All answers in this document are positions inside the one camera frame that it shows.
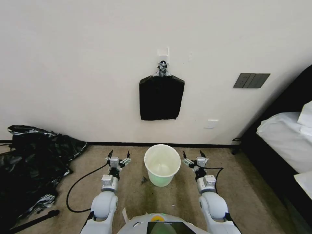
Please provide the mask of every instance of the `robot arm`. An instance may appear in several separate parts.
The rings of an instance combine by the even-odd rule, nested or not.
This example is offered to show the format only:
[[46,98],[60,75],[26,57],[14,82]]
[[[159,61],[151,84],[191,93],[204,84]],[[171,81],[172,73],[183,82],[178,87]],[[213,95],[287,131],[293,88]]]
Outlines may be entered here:
[[103,175],[102,177],[102,192],[93,199],[91,212],[81,230],[81,234],[111,234],[113,217],[118,201],[115,193],[118,188],[119,172],[131,162],[129,151],[124,160],[118,157],[112,157],[112,153],[113,151],[106,158],[110,166],[110,172],[108,175]]
[[207,223],[207,231],[211,234],[241,234],[228,212],[225,200],[216,193],[216,178],[208,176],[203,168],[208,159],[203,152],[200,153],[201,156],[196,160],[189,160],[183,152],[182,161],[196,174],[197,189],[201,194],[199,205]]

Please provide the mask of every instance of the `white pillow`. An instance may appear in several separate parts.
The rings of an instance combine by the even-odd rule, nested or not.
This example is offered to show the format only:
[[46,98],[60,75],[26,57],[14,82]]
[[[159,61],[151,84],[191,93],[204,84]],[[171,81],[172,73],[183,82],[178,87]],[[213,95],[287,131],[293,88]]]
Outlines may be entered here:
[[303,106],[297,122],[301,125],[312,128],[312,101]]

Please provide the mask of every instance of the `black cable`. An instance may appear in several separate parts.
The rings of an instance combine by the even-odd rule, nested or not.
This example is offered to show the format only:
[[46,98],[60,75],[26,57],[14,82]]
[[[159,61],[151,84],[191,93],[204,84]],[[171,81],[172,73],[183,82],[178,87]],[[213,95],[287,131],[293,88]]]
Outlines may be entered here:
[[224,168],[223,168],[223,167],[202,167],[202,166],[199,166],[199,165],[197,165],[197,166],[200,167],[200,168],[204,168],[204,169],[219,170],[218,173],[217,173],[217,175],[215,176],[215,184],[214,184],[214,186],[215,186],[215,192],[216,192],[216,194],[218,194],[218,190],[217,190],[218,176],[219,176],[220,172],[221,172]]
[[83,178],[87,177],[88,175],[91,175],[92,173],[94,173],[94,172],[96,172],[96,171],[102,169],[102,168],[105,167],[107,164],[108,164],[108,161],[107,161],[107,163],[106,163],[105,165],[103,165],[103,166],[99,167],[98,169],[95,169],[94,171],[91,171],[90,173],[84,175],[83,177],[81,177],[79,180],[77,180],[77,181],[72,185],[72,187],[69,189],[69,191],[68,191],[68,193],[67,193],[67,197],[66,197],[66,206],[67,206],[67,208],[68,208],[71,212],[74,212],[74,213],[82,213],[82,212],[86,212],[86,211],[91,210],[91,208],[89,208],[89,209],[82,210],[82,211],[76,211],[76,210],[73,210],[72,208],[70,208],[70,207],[69,207],[69,203],[68,203],[69,194],[71,193],[71,190],[73,189],[73,187],[74,187],[80,180],[82,180]]

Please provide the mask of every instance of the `black garbage bag hanging on wall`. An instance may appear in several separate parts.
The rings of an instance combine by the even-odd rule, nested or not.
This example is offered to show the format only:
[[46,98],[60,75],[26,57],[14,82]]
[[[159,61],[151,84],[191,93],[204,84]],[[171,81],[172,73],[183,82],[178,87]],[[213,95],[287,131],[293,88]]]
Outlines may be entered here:
[[86,142],[24,125],[8,128],[13,134],[11,151],[0,154],[0,223],[8,230],[31,212],[52,205],[56,186],[71,173],[71,160]]
[[158,68],[158,72],[139,84],[142,120],[176,119],[180,112],[184,81],[167,71],[165,61]]

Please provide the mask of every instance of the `black bed frame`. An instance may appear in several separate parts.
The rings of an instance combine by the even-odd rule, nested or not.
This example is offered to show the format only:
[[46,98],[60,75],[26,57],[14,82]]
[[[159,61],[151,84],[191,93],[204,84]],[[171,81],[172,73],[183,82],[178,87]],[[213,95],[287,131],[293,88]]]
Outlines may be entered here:
[[240,148],[284,203],[287,198],[312,227],[312,200],[296,182],[298,174],[256,132],[261,121],[282,112],[301,111],[312,100],[312,65],[305,69],[241,137]]

